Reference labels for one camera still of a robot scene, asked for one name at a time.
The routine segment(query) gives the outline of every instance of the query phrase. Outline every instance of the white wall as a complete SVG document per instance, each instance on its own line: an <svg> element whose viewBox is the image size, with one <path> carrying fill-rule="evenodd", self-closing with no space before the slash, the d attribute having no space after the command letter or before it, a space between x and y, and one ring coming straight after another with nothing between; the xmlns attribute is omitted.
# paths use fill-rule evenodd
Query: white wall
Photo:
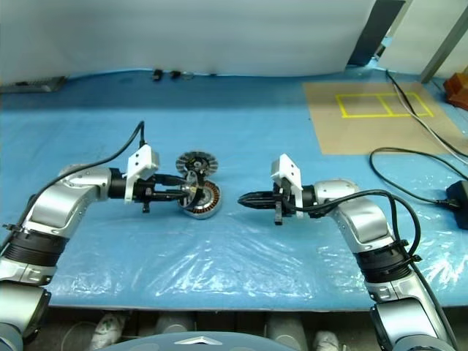
<svg viewBox="0 0 468 351"><path fill-rule="evenodd" d="M379 66L419 75L468 6L468 0L413 0ZM468 65L468 38L436 75L447 77Z"/></svg>
<svg viewBox="0 0 468 351"><path fill-rule="evenodd" d="M1 0L3 83L133 67L344 69L374 0Z"/></svg>

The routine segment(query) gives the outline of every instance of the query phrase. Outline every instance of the black cable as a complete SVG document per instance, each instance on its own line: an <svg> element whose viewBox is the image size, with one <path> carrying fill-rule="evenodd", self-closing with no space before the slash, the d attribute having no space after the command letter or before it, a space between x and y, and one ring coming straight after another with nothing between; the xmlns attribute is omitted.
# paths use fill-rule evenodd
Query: black cable
<svg viewBox="0 0 468 351"><path fill-rule="evenodd" d="M387 77L390 78L390 80L392 81L392 83L394 84L395 88L398 89L398 91L401 93L401 95L403 96L403 100L404 102L407 104L409 110L414 113L415 115L418 115L415 111L415 109L413 108L413 106L411 105L411 102L408 100L408 97L407 95L404 93L403 89L401 89L401 87L398 85L398 83L396 82L396 80L390 75L388 69L385 71L385 74L387 75ZM461 155L461 156L465 156L465 157L468 157L468 154L465 154L464 152L458 150L455 146L453 146L452 144L450 144L446 139L444 139L443 137L441 137L439 134L437 134L433 129L431 129L432 132L439 138L440 141L442 141L447 147L449 147L450 149L452 149L452 151L455 151L458 155Z"/></svg>
<svg viewBox="0 0 468 351"><path fill-rule="evenodd" d="M411 218L415 225L415 240L413 241L413 244L411 245L411 248L408 251L409 254L413 256L414 253L416 252L416 249L418 248L418 244L420 243L420 238L421 238L421 228L420 228L418 215L416 215L416 213L411 208L409 203L407 203L405 200L401 199L400 197L397 197L391 194L390 192L387 192L386 190L381 190L381 189L364 190L362 192L356 192L355 194L347 195L347 196L340 197L335 200L328 201L321 205L313 205L309 207L296 207L290 204L286 199L284 199L283 204L286 208L290 210L294 210L294 211L319 212L319 211L325 210L326 212L329 212L329 211L332 211L340 203L343 203L344 201L353 200L358 197L365 197L369 195L385 196L388 198L388 201L390 202L393 233L397 240L401 240L401 239L400 239L399 229L398 229L398 214L396 212L396 201L401 203L409 211L409 213L411 214Z"/></svg>
<svg viewBox="0 0 468 351"><path fill-rule="evenodd" d="M135 128L135 130L133 131L132 135L130 135L130 138L125 142L125 144L117 151L115 152L113 155L105 158L105 159L102 159L100 161L97 161L97 162L94 162L94 163L90 163L88 165L83 165L83 166L80 166L80 167L76 167L76 168L73 168L61 175L59 175L58 177L55 177L53 180L49 181L46 185L43 186L43 188L41 188L41 190L39 190L29 201L28 201L28 204L26 205L26 208L24 209L23 213L21 214L19 220L18 220L18 223L17 225L18 226L21 226L24 222L24 220L26 219L26 216L28 216L28 213L29 211L32 209L32 207L34 206L34 204L36 203L37 199L39 198L39 196L45 191L47 190L50 186L54 185L56 182L72 175L73 173L76 173L76 172L80 172L82 170L86 170L88 168L92 168L92 167L96 167L96 166L99 166L99 165L103 165L104 163L108 163L110 161L112 161L113 159L116 159L117 157L119 157L128 147L129 145L132 143L132 141L136 138L138 132L140 132L140 147L143 146L145 144L145 132L144 132L144 129L145 129L145 122L144 121L141 121ZM3 240L3 242L1 243L1 246L0 246L0 253L4 250L5 246L10 242L10 239L13 235L13 231L10 231L9 235Z"/></svg>
<svg viewBox="0 0 468 351"><path fill-rule="evenodd" d="M453 208L453 204L448 203L447 200L434 200L434 199L428 199L426 197L422 197L420 195L417 195L417 194L411 192L408 189L405 189L404 187L398 185L394 181L391 181L390 179L385 177L383 174L381 174L381 172L377 170L377 168L375 167L375 164L374 164L374 155L378 154L379 152L404 152L404 153L408 153L408 154L417 154L417 155L421 155L421 156L431 157L432 159L436 159L437 161L439 161L439 162L443 163L444 165L446 165L447 167L449 167L455 173L459 174L462 178L468 180L468 175L463 174L463 172L461 172L457 167L453 166L451 163L444 160L442 157L438 157L438 156L435 156L433 154L428 154L428 153L422 152L422 151L409 150L407 148L394 148L394 147L376 148L375 150L373 150L371 152L371 154L369 155L369 165L371 166L371 169L374 171L374 173L379 178L381 178L383 181L389 183L391 186L396 187L398 190L401 190L402 192L405 192L409 196L414 197L415 199L427 202L427 203L433 203L435 205L442 205L444 207Z"/></svg>
<svg viewBox="0 0 468 351"><path fill-rule="evenodd" d="M404 91L401 89L401 87L398 85L398 83L395 81L395 79L393 79L393 77L390 75L390 73L388 72L388 69L385 71L385 74L387 75L387 77L390 78L390 80L392 81L392 83L394 84L394 86L398 89L398 91L401 93L401 95L403 96L403 99L405 101L405 103L407 104L408 108L411 110L412 113L414 113L415 115L418 115L414 108L412 107L410 101L408 100L408 97L407 95L404 93ZM434 130L432 130L432 132L439 138L440 141L442 141L447 147L449 147L450 149L452 149L453 151L455 151L457 154L461 155L461 156L465 156L465 157L468 157L468 154L465 154L463 152L461 152L460 150L458 150L455 146L453 146L452 144L450 144L448 141L446 141L444 138L442 138L440 135L438 135ZM430 155L430 154L425 154L426 156L429 156L429 157L432 157L434 159L437 159L439 161L441 161L442 163L446 164L448 167L450 167L452 170L454 170L455 172L457 172L461 177L467 179L467 177L462 173L460 172L458 169L456 169L454 166L452 166L450 163L446 162L444 159L441 159L435 155ZM375 170L375 167L373 168L373 171L381 176L380 173L377 172L377 170ZM413 197L416 197L413 193L410 193L408 191L406 191L406 189L403 189L401 188L400 186L397 186L395 185L393 182L389 181L388 179L385 179L385 177L381 177L382 179L386 180L389 184L392 184L393 186L395 186L397 189L400 189L401 191L403 192L406 192L407 194L413 196ZM419 270L419 268L416 266L416 264L414 262L411 262L410 263L412 269L415 271L415 273L418 275L419 279L421 280L421 282L423 283L423 286L424 288L426 289L427 293L429 294L429 297L431 298L432 300L432 303L434 304L434 308L436 309L437 311L437 314L439 315L439 318L441 319L442 321L442 324L444 325L445 327L445 330L447 331L447 334L448 334L448 337L450 339L450 342L452 343L452 346L455 350L459 350L458 348L458 343L456 341L456 337L455 337L455 334L452 330L452 327L450 325L450 323L448 322L448 319L447 319L447 316L445 315L442 307L440 306L440 303L439 301L437 300L434 292L432 291L431 289L431 286L429 285L429 283L426 281L426 278L424 277L424 275L421 273L421 271Z"/></svg>
<svg viewBox="0 0 468 351"><path fill-rule="evenodd" d="M431 285L429 285L429 283L426 281L426 278L424 277L424 275L421 273L418 266L414 262L411 262L410 265L413 271L419 277L419 280L421 280L421 283L423 284L424 289L426 289L427 293L429 294L429 297L432 300L432 304L434 305L434 308L437 314L439 315L440 321L442 322L445 330L447 331L447 335L448 335L448 338L450 339L450 342L452 343L452 347L456 351L460 350L458 347L458 342L456 341L456 336L455 336L455 333L453 332L452 326L448 322L447 316L445 315L445 312L442 309L440 302L437 300L437 297L434 294L434 291L432 291Z"/></svg>

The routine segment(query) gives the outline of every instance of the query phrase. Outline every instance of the orange object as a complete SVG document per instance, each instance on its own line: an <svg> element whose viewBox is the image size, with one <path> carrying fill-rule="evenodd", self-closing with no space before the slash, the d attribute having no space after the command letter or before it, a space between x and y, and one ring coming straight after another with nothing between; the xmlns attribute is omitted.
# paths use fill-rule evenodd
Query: orange object
<svg viewBox="0 0 468 351"><path fill-rule="evenodd" d="M468 75L456 73L444 82L447 102L468 110Z"/></svg>

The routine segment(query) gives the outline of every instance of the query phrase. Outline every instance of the plastic sheet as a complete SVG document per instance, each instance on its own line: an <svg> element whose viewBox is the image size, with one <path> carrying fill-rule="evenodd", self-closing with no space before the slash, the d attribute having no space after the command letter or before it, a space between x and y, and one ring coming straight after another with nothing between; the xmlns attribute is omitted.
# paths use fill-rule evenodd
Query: plastic sheet
<svg viewBox="0 0 468 351"><path fill-rule="evenodd" d="M383 81L382 72L352 70L322 80ZM361 273L329 218L285 219L241 207L245 192L269 190L271 161L288 153L303 183L348 178L362 189L384 188L366 156L323 156L309 120L301 83L312 78L200 78L155 84L149 72L68 82L56 94L3 96L1 220L14 222L31 193L68 164L114 152L137 122L160 153L161 172L201 149L219 160L211 179L223 207L205 221L175 203L154 203L150 214L120 200L95 203L58 262L48 289L52 304L144 309L352 310L371 300ZM436 86L428 89L437 99ZM462 131L464 115L445 112ZM128 151L111 167L126 166ZM390 178L425 196L443 196L458 178L416 156L378 156ZM412 169L410 175L406 170ZM388 213L384 199L377 198ZM445 305L468 303L468 235L453 215L411 201L423 228L420 266ZM413 228L401 210L401 234Z"/></svg>

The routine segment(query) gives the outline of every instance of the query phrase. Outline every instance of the cable clip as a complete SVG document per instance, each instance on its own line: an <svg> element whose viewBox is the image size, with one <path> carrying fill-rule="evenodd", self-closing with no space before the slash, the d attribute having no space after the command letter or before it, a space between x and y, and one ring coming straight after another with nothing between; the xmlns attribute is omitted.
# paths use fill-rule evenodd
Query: cable clip
<svg viewBox="0 0 468 351"><path fill-rule="evenodd" d="M390 247L391 249L392 249L392 248L398 247L398 248L400 248L401 250L406 251L404 247L405 247L405 246L408 246L409 244L410 244L410 243L409 243L408 240L406 240L406 239L395 240L393 243L389 244L388 246L383 247L383 248L382 248L382 251L387 250L388 247Z"/></svg>
<svg viewBox="0 0 468 351"><path fill-rule="evenodd" d="M322 210L314 210L314 211L307 212L307 214L309 215L310 218L315 218L316 219L316 218L325 217L332 210L333 210L333 208L324 208Z"/></svg>
<svg viewBox="0 0 468 351"><path fill-rule="evenodd" d="M395 241L393 243L394 246L399 246L401 247L404 251L406 251L406 249L404 248L405 246L408 246L410 243L408 243L408 240L406 239L401 239L400 241ZM409 256L404 262L402 262L401 264L402 265L409 265L411 262L420 262L422 261L423 258L418 255L418 254L414 254L413 256Z"/></svg>
<svg viewBox="0 0 468 351"><path fill-rule="evenodd" d="M457 211L461 208L460 202L457 199L437 200L437 205L452 211Z"/></svg>
<svg viewBox="0 0 468 351"><path fill-rule="evenodd" d="M5 228L6 230L9 230L9 231L19 231L21 228L16 225L16 224L3 224L2 225L3 228Z"/></svg>

